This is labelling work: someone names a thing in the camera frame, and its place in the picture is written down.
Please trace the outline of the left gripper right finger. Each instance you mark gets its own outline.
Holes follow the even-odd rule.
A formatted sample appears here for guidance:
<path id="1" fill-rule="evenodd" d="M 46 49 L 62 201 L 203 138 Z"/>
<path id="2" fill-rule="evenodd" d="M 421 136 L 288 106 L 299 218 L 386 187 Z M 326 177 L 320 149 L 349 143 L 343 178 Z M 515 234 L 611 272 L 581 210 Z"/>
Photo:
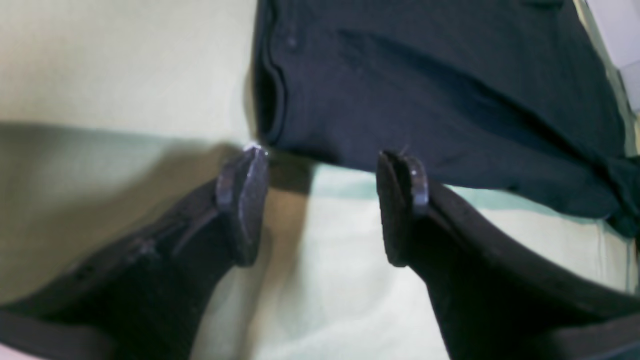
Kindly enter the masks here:
<path id="1" fill-rule="evenodd" d="M 382 151 L 387 259 L 425 283 L 451 360 L 637 360 L 637 296 L 576 275 L 488 221 L 422 162 Z"/>

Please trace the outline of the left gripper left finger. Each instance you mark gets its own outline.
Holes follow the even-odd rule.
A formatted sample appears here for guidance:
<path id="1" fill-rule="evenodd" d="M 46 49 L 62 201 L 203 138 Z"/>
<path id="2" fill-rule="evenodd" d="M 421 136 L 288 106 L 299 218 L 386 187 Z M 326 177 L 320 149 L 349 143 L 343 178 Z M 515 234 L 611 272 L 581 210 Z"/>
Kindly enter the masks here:
<path id="1" fill-rule="evenodd" d="M 258 257 L 269 188 L 250 146 L 158 220 L 1 306 L 1 346 L 40 360 L 187 360 L 217 284 Z"/>

